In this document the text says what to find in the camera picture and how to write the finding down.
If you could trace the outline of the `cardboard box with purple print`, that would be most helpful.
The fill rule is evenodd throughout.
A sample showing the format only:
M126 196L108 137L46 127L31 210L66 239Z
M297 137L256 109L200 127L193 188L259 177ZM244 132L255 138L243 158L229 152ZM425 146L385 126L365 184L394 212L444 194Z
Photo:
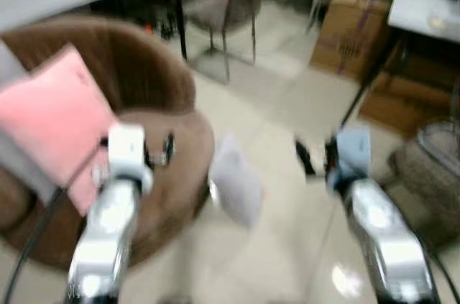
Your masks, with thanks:
M310 58L310 67L359 83L387 35L391 0L332 0Z

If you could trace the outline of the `grey chair with metal legs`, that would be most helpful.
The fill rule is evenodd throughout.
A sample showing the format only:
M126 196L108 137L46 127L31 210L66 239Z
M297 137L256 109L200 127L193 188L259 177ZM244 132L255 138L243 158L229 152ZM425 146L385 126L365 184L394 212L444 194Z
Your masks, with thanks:
M187 4L185 16L191 24L209 32L207 53L220 52L224 56L223 83L230 81L230 58L227 34L244 25L250 26L250 65L257 59L256 18L262 8L262 0L194 0Z

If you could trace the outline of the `white table with black legs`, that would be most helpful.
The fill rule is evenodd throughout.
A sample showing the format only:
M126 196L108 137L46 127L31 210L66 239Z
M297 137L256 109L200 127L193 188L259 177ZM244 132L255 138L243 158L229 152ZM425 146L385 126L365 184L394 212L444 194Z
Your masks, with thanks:
M427 37L460 44L459 25L450 25L451 18L458 15L458 7L459 2L454 0L393 0L387 14L387 28L382 35L381 45L372 48L369 67L359 71L359 90L342 117L341 127L349 123L362 97L387 64L388 55L399 41Z

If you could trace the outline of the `brown velvet round sofa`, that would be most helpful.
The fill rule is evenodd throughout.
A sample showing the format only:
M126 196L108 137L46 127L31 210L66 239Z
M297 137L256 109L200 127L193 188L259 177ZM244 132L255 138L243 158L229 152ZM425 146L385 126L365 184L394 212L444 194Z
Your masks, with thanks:
M140 203L129 268L153 258L193 225L208 200L216 139L195 107L193 70L167 43L140 26L98 16L63 16L0 32L25 70L36 70L65 45L75 45L115 116L142 124L149 147L175 137L170 163L154 169ZM0 249L20 251L45 211L10 170L0 167ZM30 252L34 262L66 271L85 219L61 203Z

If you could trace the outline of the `plain brown cardboard box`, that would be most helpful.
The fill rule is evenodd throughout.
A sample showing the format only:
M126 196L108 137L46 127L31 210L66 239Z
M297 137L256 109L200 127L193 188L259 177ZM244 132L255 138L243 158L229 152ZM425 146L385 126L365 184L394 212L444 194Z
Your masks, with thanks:
M409 54L405 64L394 51L359 107L359 117L410 137L451 113L451 91L460 68Z

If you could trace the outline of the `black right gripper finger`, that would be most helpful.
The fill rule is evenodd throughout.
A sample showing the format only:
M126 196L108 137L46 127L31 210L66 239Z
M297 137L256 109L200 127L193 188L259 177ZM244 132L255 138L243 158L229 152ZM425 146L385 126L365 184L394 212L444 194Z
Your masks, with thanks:
M306 177L315 177L318 175L316 169L313 168L313 163L311 160L310 152L308 148L303 145L302 141L299 139L295 139L295 153L297 156L297 160L301 164L301 168L303 170L303 174Z

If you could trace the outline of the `pink plush pillow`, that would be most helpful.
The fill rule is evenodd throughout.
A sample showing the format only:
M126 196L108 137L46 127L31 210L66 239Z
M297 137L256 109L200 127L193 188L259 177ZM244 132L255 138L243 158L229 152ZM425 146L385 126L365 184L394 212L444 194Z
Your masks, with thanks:
M108 164L99 146L115 123L109 102L72 44L32 77L0 90L0 129L55 185L66 188L81 215L96 199L94 170Z

